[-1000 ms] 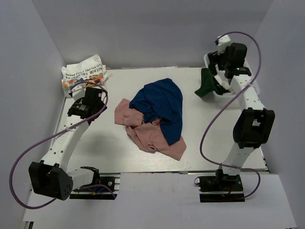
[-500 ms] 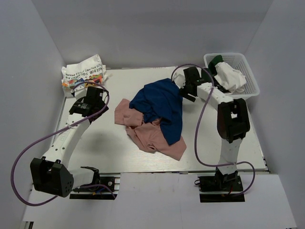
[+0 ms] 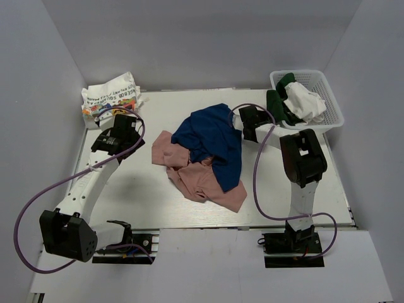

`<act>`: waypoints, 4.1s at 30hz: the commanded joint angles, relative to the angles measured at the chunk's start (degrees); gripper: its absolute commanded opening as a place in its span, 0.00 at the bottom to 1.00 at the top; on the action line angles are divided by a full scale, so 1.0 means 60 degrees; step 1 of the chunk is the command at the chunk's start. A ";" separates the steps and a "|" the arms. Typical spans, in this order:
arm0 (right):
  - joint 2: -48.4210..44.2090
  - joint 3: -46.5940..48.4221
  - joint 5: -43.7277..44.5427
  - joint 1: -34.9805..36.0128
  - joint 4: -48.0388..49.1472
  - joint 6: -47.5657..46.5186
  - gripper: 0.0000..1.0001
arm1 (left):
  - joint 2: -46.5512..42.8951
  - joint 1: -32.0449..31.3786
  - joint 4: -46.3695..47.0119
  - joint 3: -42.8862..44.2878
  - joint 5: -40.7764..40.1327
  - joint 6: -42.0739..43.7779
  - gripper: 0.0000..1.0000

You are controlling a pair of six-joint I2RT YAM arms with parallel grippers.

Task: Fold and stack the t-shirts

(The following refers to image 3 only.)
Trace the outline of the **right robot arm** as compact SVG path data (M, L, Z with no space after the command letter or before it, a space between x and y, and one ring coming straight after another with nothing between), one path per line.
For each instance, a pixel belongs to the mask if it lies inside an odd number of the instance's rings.
M285 220L285 243L294 252L307 246L314 234L312 219L317 186L327 170L327 162L312 129L293 132L272 123L266 111L250 105L239 109L234 126L242 126L243 138L269 145L282 153L283 168L291 182L290 211Z

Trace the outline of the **blue t shirt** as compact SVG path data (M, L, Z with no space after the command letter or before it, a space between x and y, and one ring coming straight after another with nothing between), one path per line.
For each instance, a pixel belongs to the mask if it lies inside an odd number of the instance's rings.
M192 163L212 158L212 170L223 192L237 187L242 170L242 132L231 124L226 104L194 111L171 136L171 143L190 152Z

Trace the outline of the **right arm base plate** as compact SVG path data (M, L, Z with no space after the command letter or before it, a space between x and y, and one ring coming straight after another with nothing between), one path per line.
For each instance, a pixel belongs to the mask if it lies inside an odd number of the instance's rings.
M323 268L321 241L317 232L312 239L292 247L283 233L265 233L257 241L264 251L265 268Z

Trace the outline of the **white and green t shirt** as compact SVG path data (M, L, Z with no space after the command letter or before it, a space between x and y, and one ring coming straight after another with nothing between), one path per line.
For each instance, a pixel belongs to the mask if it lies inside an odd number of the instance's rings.
M320 122L326 111L325 101L297 82L293 73L286 74L274 90L266 92L266 109L280 124L285 121L291 126Z

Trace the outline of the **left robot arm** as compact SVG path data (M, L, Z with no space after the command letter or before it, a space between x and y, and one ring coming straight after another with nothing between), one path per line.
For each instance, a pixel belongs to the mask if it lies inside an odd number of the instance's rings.
M95 252L113 246L126 252L133 246L130 224L108 220L90 225L90 217L101 192L121 162L144 140L136 131L138 118L118 114L111 128L104 129L91 147L88 173L73 184L55 210L45 210L40 230L47 253L87 262Z

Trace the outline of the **pink printed t shirt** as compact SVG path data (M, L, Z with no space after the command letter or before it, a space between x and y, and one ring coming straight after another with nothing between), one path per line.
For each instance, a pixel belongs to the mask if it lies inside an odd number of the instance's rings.
M235 188L223 192L213 173L213 159L208 157L202 162L192 163L189 150L171 143L171 136L168 131L159 134L152 144L151 162L166 168L168 179L185 198L200 203L210 200L237 213L247 198L242 181Z

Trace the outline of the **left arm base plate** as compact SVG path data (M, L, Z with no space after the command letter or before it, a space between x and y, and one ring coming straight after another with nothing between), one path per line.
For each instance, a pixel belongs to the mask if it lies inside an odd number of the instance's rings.
M133 231L132 243L136 246L128 246L115 249L101 249L93 255L94 264L145 264L151 265L154 260L159 243L159 231Z

